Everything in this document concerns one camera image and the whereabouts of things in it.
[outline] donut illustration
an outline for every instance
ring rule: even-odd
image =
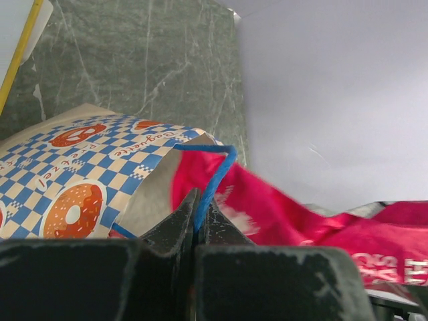
[[[3,229],[3,226],[5,226],[5,222],[6,222],[6,206],[2,201],[0,201],[0,233],[1,233],[1,230]]]
[[[106,188],[84,180],[60,191],[43,214],[39,236],[85,238],[95,232],[106,206]]]
[[[132,131],[136,132],[139,130],[146,129],[148,127],[159,125],[160,122],[152,122],[151,120],[140,120],[139,122],[136,122],[134,126],[132,127]]]
[[[102,132],[106,128],[107,126],[104,126],[102,124],[74,128],[67,132],[63,132],[59,136],[56,136],[53,140],[50,140],[49,143],[53,147],[57,147],[57,148],[70,147],[73,145],[80,144],[81,142],[87,140],[91,136],[94,136],[95,134]]]

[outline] pink plastic bag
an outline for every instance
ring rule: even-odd
[[[223,160],[217,154],[183,152],[173,180],[173,209],[192,188],[204,190]],[[348,213],[323,217],[236,163],[215,199],[220,210],[259,245],[341,247],[355,260],[365,284],[382,280],[428,285],[428,203],[395,203],[372,219]]]

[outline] paper bag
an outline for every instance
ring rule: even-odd
[[[176,144],[203,130],[83,105],[0,145],[0,238],[142,235],[170,212]]]

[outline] yellow stick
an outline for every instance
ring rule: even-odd
[[[24,29],[22,31],[21,37],[18,41],[18,46],[16,47],[15,53],[13,54],[12,61],[7,69],[7,73],[3,84],[0,88],[0,114],[3,111],[3,107],[6,103],[7,95],[11,90],[13,80],[15,79],[16,73],[18,71],[18,67],[21,64],[22,55],[25,51],[25,47],[27,46],[27,42],[31,32],[33,31],[33,27],[35,21],[37,20],[37,16],[39,15],[41,4],[43,0],[34,0],[33,6],[31,7],[31,11],[29,12],[27,22],[25,22]]]

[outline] white backdrop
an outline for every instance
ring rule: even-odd
[[[337,211],[428,199],[428,1],[219,2],[243,18],[253,171]]]

